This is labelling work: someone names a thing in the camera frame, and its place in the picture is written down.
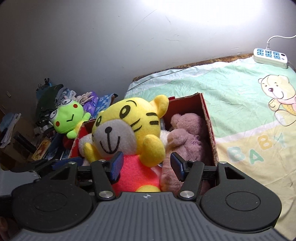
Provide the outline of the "yellow tiger plush pink belly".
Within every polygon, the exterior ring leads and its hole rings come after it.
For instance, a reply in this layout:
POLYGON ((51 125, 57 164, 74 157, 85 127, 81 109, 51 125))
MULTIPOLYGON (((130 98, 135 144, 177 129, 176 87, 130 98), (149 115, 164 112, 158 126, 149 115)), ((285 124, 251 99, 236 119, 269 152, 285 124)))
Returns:
POLYGON ((124 162, 119 180, 112 185, 117 195, 121 192, 159 192, 158 164, 165 156, 160 140, 160 119, 169 106, 167 96, 161 94, 152 101, 132 97, 121 100, 101 111, 92 127, 93 144, 84 145, 89 163, 109 161, 123 152, 124 162))

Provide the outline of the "white bunny dark plaid ears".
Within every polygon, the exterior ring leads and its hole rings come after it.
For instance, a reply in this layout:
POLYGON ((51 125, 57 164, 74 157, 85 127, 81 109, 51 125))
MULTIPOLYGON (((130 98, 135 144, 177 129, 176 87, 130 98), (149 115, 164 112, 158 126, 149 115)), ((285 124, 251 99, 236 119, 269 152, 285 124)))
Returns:
POLYGON ((161 132, 160 132, 159 138, 162 141, 165 149, 167 149, 167 146, 168 146, 168 135, 169 135, 169 133, 170 132, 167 131, 167 130, 161 130, 161 132))

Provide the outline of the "white bunny light blue bow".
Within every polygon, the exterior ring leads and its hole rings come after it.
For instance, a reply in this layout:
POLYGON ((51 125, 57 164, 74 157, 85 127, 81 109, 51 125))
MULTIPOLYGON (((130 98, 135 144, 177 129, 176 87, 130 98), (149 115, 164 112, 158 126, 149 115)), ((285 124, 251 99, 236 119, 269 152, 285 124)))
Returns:
POLYGON ((89 166, 90 165, 89 162, 88 162, 88 160, 86 159, 85 153, 84 153, 84 145, 86 143, 93 144, 92 134, 91 133, 89 133, 89 134, 83 136, 82 138, 80 138, 79 139, 79 142, 78 142, 79 153, 83 157, 83 164, 82 164, 82 166, 89 166))

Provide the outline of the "purple plastic package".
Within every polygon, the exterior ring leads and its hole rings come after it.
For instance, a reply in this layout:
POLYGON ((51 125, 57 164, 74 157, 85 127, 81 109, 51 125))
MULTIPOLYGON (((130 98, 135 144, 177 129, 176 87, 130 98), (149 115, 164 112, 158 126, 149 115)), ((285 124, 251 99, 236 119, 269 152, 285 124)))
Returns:
POLYGON ((83 106, 85 112, 94 116, 97 102, 99 100, 98 95, 94 91, 86 92, 79 99, 79 104, 83 106))

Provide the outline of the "blue checkered towel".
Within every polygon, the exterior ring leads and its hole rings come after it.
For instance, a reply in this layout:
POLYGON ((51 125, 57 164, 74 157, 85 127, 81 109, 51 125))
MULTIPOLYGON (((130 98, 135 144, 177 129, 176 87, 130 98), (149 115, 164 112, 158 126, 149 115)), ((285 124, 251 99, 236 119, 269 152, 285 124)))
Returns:
POLYGON ((102 97, 99 97, 98 102, 95 107, 95 111, 93 113, 93 117, 97 117, 97 114, 101 112, 102 110, 107 109, 110 105, 113 104, 114 100, 118 97, 117 94, 112 93, 108 95, 104 95, 102 97))

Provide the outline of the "green bear print bedsheet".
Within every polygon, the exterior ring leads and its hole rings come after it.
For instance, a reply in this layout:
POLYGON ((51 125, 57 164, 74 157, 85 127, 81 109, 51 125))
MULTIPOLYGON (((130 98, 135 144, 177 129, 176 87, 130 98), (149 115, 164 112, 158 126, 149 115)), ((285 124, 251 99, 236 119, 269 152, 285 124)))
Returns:
POLYGON ((253 58, 215 62, 184 70, 167 70, 130 84, 125 97, 152 100, 156 95, 203 94, 218 158, 275 192, 282 212, 276 229, 295 238, 295 120, 280 117, 259 80, 286 77, 295 89, 295 72, 259 64, 253 58))

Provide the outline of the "green frog plush toy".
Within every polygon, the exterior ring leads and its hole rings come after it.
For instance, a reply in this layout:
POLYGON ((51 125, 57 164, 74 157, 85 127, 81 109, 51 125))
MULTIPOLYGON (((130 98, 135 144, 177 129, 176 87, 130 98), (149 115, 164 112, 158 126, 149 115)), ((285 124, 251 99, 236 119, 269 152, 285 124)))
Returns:
POLYGON ((64 99, 61 105, 49 116, 49 122, 56 132, 66 134, 67 138, 75 139, 81 125, 91 118, 91 114, 83 106, 72 99, 64 99))

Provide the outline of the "mauve teddy bear plush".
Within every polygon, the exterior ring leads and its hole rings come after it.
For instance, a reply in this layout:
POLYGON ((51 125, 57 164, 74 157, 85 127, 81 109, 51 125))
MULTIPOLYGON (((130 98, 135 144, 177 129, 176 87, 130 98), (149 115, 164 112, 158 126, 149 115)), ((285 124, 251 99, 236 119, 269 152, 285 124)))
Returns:
POLYGON ((210 166, 211 160, 207 155, 210 146, 206 141, 206 121, 199 115, 195 113, 174 114, 171 117, 171 126, 173 130, 168 135, 160 188, 164 192, 173 192, 177 195, 183 183, 178 180, 171 167, 171 153, 178 153, 186 161, 201 161, 210 166))

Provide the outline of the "red cardboard box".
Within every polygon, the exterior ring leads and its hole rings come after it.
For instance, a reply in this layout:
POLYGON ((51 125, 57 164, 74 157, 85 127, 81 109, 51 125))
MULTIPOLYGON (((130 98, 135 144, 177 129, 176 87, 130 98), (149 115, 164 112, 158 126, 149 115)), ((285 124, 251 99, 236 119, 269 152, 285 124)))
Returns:
POLYGON ((136 156, 147 168, 154 168, 166 156, 161 140, 161 118, 170 123, 169 143, 187 160, 205 161, 208 124, 204 117, 186 112, 190 97, 169 101, 158 95, 152 101, 133 97, 101 111, 91 133, 79 138, 78 150, 88 162, 109 160, 117 152, 136 156))

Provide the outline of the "white blue power strip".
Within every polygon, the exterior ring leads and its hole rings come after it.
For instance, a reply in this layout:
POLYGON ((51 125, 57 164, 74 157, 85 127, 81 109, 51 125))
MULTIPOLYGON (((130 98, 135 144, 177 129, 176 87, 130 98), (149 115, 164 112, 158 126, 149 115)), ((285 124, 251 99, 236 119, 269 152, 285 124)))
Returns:
POLYGON ((288 68, 288 59, 286 54, 278 51, 255 48, 253 51, 253 58, 257 63, 272 65, 283 69, 288 68))

